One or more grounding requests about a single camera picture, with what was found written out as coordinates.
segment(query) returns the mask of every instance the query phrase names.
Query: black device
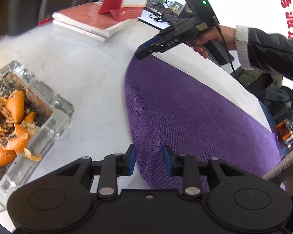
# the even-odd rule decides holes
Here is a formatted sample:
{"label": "black device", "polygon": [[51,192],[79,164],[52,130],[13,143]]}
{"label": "black device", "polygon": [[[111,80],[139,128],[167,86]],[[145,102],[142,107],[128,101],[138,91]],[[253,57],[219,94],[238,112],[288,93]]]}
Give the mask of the black device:
{"label": "black device", "polygon": [[[144,49],[135,54],[137,59],[143,59],[154,52],[165,52],[181,43],[194,43],[197,36],[205,30],[218,26],[219,21],[208,0],[185,0],[193,13],[190,18],[182,19],[157,34],[144,43]],[[234,60],[228,56],[227,49],[218,40],[211,40],[203,45],[210,59],[217,65],[224,65]]]}
{"label": "black device", "polygon": [[[292,201],[281,188],[218,158],[175,155],[167,145],[166,170],[183,178],[181,193],[123,189],[118,195],[117,177],[132,175],[136,153],[132,144],[103,161],[83,157],[19,188],[7,204],[14,233],[290,233],[284,226]],[[98,189],[90,193],[94,175]],[[210,192],[203,193],[200,176]]]}

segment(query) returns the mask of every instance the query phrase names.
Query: tabletop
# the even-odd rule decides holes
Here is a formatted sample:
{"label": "tabletop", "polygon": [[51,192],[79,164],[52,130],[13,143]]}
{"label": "tabletop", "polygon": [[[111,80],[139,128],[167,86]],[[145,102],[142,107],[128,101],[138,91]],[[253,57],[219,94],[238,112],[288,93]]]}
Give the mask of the tabletop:
{"label": "tabletop", "polygon": [[[132,141],[124,75],[138,46],[157,33],[157,29],[137,22],[102,43],[47,24],[17,37],[0,39],[0,68],[18,60],[75,107],[69,129],[56,140],[30,180],[83,156],[102,160],[112,153],[125,153]],[[190,47],[181,44],[155,56],[211,87],[271,131],[257,98]],[[118,184],[119,190],[149,188],[137,167],[132,177],[119,177]],[[7,212],[0,213],[0,224],[9,231],[14,229]]]}

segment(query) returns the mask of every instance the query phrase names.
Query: purple knitted fabric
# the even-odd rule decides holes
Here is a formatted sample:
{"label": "purple knitted fabric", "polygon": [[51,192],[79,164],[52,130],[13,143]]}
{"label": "purple knitted fabric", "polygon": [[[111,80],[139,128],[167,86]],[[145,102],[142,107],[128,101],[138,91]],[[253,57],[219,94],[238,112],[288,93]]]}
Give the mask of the purple knitted fabric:
{"label": "purple knitted fabric", "polygon": [[[180,177],[167,176],[164,144],[201,161],[219,157],[258,176],[280,161],[275,134],[208,86],[152,55],[132,59],[125,95],[139,170],[153,189],[180,189],[182,184]],[[206,180],[202,185],[208,191]]]}

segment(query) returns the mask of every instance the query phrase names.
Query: black leather jacket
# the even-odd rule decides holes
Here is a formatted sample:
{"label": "black leather jacket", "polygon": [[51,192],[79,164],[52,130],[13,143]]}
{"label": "black leather jacket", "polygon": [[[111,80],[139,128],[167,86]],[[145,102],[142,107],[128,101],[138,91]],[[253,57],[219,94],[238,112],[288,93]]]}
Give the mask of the black leather jacket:
{"label": "black leather jacket", "polygon": [[293,38],[237,26],[236,47],[243,69],[259,68],[293,80]]}

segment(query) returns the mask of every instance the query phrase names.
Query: glass ashtray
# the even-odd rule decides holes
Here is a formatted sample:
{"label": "glass ashtray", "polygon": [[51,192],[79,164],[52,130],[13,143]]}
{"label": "glass ashtray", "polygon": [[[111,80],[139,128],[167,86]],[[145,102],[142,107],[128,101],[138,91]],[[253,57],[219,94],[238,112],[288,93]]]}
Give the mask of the glass ashtray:
{"label": "glass ashtray", "polygon": [[[38,132],[30,139],[26,148],[33,155],[44,155],[54,144],[54,140],[59,138],[70,124],[74,112],[74,106],[55,94],[53,89],[38,81],[36,76],[28,69],[25,69],[19,62],[13,61],[0,69],[0,82],[7,74],[12,74],[14,78],[30,92],[31,97],[35,98],[46,111],[45,122],[41,125]],[[31,161],[19,154],[15,160],[5,166],[0,174],[0,212],[6,210],[9,196],[20,186],[26,184],[39,162]]]}

